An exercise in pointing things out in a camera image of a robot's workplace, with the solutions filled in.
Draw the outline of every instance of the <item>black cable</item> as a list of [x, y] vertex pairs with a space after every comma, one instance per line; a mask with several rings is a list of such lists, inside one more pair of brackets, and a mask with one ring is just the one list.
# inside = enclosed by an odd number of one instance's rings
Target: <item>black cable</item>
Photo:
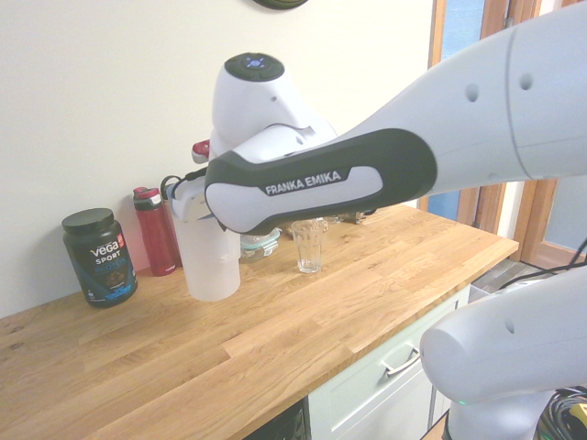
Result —
[[506, 287], [511, 286], [512, 284], [519, 282], [519, 281], [522, 281], [522, 280], [528, 280], [530, 278], [535, 278], [537, 276], [545, 275], [547, 273], [560, 272], [561, 270], [571, 270], [571, 269], [576, 269], [576, 268], [582, 268], [583, 266], [587, 266], [587, 261], [583, 261], [582, 263], [574, 263], [573, 265], [566, 264], [564, 266], [558, 266], [557, 268], [552, 268], [552, 269], [539, 270], [538, 272], [529, 273], [527, 275], [522, 275], [520, 277], [514, 278], [513, 280], [509, 280], [506, 284], [504, 284], [502, 287], [500, 287], [499, 290], [505, 289]]
[[586, 438], [585, 426], [570, 415], [570, 409], [577, 403], [587, 403], [587, 389], [584, 387], [556, 390], [538, 420], [535, 440]]
[[581, 253], [583, 252], [583, 250], [585, 249], [585, 247], [587, 246], [587, 238], [585, 238], [585, 240], [581, 243], [581, 245], [579, 246], [579, 249], [577, 249], [577, 252], [575, 252], [575, 255], [572, 256], [572, 258], [570, 259], [569, 264], [574, 264], [579, 257], [581, 256]]
[[570, 259], [569, 264], [566, 264], [564, 266], [558, 266], [557, 268], [552, 268], [552, 269], [542, 269], [542, 268], [540, 268], [540, 271], [538, 271], [538, 272], [530, 273], [528, 275], [522, 275], [520, 277], [514, 278], [513, 280], [509, 280], [502, 287], [500, 287], [499, 290], [505, 289], [506, 287], [511, 286], [512, 284], [515, 284], [515, 283], [517, 283], [519, 281], [528, 280], [530, 278], [535, 278], [537, 276], [545, 275], [547, 273], [551, 273], [552, 275], [558, 275], [557, 272], [560, 272], [561, 270], [571, 270], [571, 269], [575, 269], [575, 268], [580, 268], [582, 266], [587, 266], [587, 255], [585, 255], [585, 259], [583, 260], [582, 263], [577, 263], [577, 260], [579, 259], [579, 257], [581, 256], [581, 253], [583, 252], [583, 250], [586, 247], [587, 247], [587, 238], [585, 238], [583, 240], [583, 242], [581, 243], [581, 245], [579, 246], [579, 248], [577, 249], [577, 251], [575, 252], [575, 254]]

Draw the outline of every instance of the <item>black container lid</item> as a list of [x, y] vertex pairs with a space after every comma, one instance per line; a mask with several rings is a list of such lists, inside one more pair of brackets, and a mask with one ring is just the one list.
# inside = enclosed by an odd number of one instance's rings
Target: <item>black container lid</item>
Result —
[[114, 213], [108, 208], [86, 209], [65, 217], [61, 222], [65, 232], [88, 234], [109, 227], [114, 223]]

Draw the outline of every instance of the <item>glass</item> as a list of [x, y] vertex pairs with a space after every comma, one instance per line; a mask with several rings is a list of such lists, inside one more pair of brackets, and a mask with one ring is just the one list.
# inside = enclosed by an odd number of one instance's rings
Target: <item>glass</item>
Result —
[[292, 224], [293, 241], [297, 245], [297, 267], [304, 273], [322, 269], [322, 221], [300, 220]]

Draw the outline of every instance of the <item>water bottle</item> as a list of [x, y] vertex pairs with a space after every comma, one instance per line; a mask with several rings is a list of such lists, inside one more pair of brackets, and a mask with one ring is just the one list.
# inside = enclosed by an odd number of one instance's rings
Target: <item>water bottle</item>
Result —
[[158, 188], [145, 187], [136, 188], [133, 193], [150, 270], [156, 277], [169, 275], [175, 270], [175, 256], [161, 193]]

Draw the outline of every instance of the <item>cabinet drawer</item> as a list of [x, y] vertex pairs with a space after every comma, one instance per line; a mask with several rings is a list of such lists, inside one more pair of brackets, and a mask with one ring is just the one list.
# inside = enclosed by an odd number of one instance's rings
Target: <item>cabinet drawer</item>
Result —
[[432, 384], [420, 362], [415, 375], [384, 401], [372, 405], [364, 417], [352, 425], [339, 440], [418, 440], [428, 431], [427, 405]]
[[[418, 359], [422, 334], [442, 316], [467, 303], [468, 298], [469, 287], [459, 291], [310, 393], [308, 404], [312, 438], [340, 438], [372, 411], [373, 407], [384, 402], [421, 371]], [[418, 409], [426, 412], [426, 419], [428, 409]]]

